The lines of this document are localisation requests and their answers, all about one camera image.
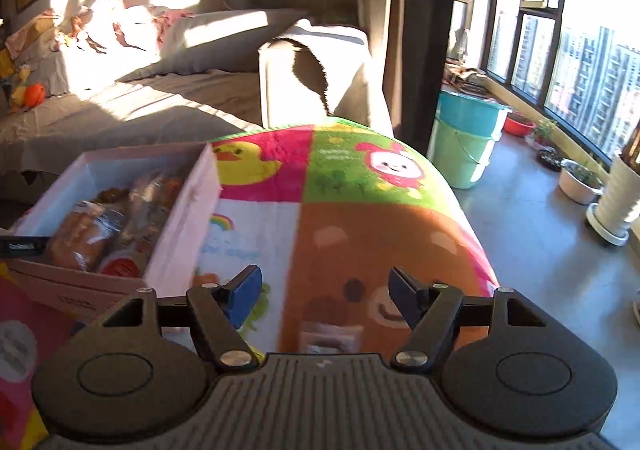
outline white vase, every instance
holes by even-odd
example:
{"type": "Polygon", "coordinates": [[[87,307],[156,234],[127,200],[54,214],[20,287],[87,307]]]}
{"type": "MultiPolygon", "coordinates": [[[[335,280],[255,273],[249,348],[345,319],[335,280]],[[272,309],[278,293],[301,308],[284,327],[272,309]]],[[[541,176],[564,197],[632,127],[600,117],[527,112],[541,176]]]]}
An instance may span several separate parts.
{"type": "Polygon", "coordinates": [[[594,212],[596,220],[616,237],[625,237],[640,216],[640,176],[615,156],[602,199],[594,212]]]}

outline rainbow print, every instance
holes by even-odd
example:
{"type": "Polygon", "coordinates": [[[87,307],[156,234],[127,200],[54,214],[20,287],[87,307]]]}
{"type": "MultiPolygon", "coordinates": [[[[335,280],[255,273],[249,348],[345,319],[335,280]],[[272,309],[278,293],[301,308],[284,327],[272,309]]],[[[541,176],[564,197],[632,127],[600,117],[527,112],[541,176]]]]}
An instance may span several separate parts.
{"type": "Polygon", "coordinates": [[[223,232],[234,229],[234,222],[227,216],[220,214],[213,214],[209,220],[209,224],[216,224],[223,232]]]}

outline sofa armrest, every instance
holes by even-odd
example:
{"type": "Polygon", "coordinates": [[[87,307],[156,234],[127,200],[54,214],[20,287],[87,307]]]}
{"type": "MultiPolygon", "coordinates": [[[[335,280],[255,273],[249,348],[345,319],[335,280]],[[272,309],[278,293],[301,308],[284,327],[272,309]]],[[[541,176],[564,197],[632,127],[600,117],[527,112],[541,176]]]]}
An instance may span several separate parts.
{"type": "Polygon", "coordinates": [[[392,137],[382,81],[370,83],[365,33],[302,20],[260,48],[262,125],[319,123],[334,115],[392,137]]]}

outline green bucket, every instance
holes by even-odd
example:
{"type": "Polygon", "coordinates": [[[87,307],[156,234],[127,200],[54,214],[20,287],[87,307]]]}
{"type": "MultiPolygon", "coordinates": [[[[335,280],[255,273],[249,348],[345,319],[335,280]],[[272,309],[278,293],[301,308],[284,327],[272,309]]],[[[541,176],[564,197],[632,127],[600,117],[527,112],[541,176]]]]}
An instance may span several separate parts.
{"type": "Polygon", "coordinates": [[[430,159],[453,188],[471,188],[489,165],[500,132],[483,138],[462,132],[436,118],[430,159]]]}

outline plant pot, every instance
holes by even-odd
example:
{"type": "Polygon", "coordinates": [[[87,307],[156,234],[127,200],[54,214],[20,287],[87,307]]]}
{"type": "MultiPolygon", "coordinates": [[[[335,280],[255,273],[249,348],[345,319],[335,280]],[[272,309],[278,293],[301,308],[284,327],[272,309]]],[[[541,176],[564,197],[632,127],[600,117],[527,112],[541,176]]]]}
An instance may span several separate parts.
{"type": "Polygon", "coordinates": [[[536,128],[536,124],[534,122],[527,119],[522,114],[512,112],[511,114],[508,114],[507,119],[504,120],[502,130],[512,136],[524,138],[534,128],[536,128]]]}
{"type": "Polygon", "coordinates": [[[560,172],[558,185],[569,199],[572,199],[581,205],[588,205],[596,197],[602,195],[603,187],[600,185],[599,188],[592,188],[578,180],[571,173],[571,169],[579,166],[580,165],[575,161],[571,161],[569,159],[565,160],[562,164],[562,171],[560,172]]]}
{"type": "Polygon", "coordinates": [[[628,236],[631,224],[640,216],[640,176],[616,156],[609,173],[607,191],[594,217],[616,237],[628,236]]]}
{"type": "Polygon", "coordinates": [[[524,137],[524,141],[536,152],[539,151],[541,148],[545,148],[549,146],[555,147],[555,145],[551,141],[544,140],[543,138],[538,138],[533,134],[527,134],[524,137]]]}
{"type": "Polygon", "coordinates": [[[536,154],[537,162],[554,172],[560,172],[562,170],[564,159],[564,152],[560,151],[558,153],[551,147],[541,148],[536,154]]]}

